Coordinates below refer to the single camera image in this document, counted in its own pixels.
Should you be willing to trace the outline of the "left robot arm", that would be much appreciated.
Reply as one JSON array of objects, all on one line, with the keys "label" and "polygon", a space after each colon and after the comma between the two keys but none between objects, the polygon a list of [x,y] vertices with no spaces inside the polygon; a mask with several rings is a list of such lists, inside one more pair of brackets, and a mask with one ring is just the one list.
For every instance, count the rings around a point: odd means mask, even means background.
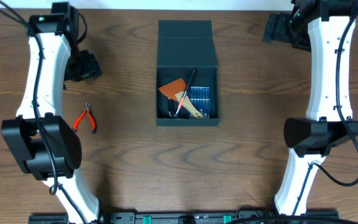
[{"label": "left robot arm", "polygon": [[85,18],[68,2],[55,2],[49,14],[23,19],[13,9],[6,15],[22,24],[29,37],[30,65],[25,93],[14,119],[2,122],[1,134],[21,171],[43,182],[66,210],[62,217],[35,216],[42,223],[107,223],[80,171],[82,148],[77,125],[63,118],[65,82],[99,77],[95,56],[80,50]]}]

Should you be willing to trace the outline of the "black box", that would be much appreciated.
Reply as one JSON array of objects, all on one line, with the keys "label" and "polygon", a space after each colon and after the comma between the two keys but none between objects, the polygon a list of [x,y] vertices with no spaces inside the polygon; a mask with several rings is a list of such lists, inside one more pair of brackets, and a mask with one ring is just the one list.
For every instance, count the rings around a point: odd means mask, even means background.
[{"label": "black box", "polygon": [[209,119],[196,119],[185,108],[177,118],[168,115],[168,98],[156,90],[157,126],[217,126],[219,124],[218,60],[211,21],[160,20],[158,22],[157,76],[159,88],[179,78],[188,83],[197,69],[192,86],[209,87]]}]

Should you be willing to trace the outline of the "orange scraper wooden handle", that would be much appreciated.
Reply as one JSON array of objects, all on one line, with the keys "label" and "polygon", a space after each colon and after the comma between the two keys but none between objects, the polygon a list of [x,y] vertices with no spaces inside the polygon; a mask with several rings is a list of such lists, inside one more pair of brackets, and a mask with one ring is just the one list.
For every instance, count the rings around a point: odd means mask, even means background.
[{"label": "orange scraper wooden handle", "polygon": [[[164,86],[158,88],[158,90],[165,95],[167,98],[176,100],[179,104],[180,98],[184,93],[186,88],[186,83],[182,78],[179,78],[173,82],[170,82]],[[190,101],[188,95],[185,97],[183,106],[188,112],[192,115],[192,117],[196,119],[203,119],[203,115],[193,106]]]}]

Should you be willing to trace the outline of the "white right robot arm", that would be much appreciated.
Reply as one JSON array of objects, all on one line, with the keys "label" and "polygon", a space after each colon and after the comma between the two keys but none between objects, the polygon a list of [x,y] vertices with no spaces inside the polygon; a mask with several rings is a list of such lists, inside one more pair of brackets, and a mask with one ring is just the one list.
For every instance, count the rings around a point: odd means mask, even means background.
[{"label": "white right robot arm", "polygon": [[263,42],[280,41],[311,52],[311,92],[305,118],[288,118],[284,139],[288,162],[274,203],[279,215],[302,216],[315,175],[341,186],[322,163],[331,149],[352,141],[357,154],[358,121],[349,99],[349,58],[358,16],[354,0],[294,0],[291,13],[269,16]]}]

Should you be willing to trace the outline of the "small steel claw hammer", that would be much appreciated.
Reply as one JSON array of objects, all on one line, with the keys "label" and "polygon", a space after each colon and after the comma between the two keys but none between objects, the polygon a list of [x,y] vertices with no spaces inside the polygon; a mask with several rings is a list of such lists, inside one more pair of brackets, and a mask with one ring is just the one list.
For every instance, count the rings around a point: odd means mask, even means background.
[{"label": "small steel claw hammer", "polygon": [[168,112],[171,118],[177,118],[178,117],[178,114],[179,114],[179,112],[181,110],[181,107],[183,106],[185,97],[188,94],[188,91],[189,91],[190,86],[191,86],[191,84],[192,84],[192,82],[193,82],[193,80],[194,80],[194,78],[196,76],[196,73],[197,73],[197,69],[194,68],[192,73],[191,73],[191,75],[190,75],[190,79],[188,80],[188,83],[186,84],[185,91],[182,94],[182,97],[180,98],[180,101],[179,101],[179,104],[178,104],[178,107],[177,107],[177,110],[176,110],[175,114],[173,114],[171,111]]}]

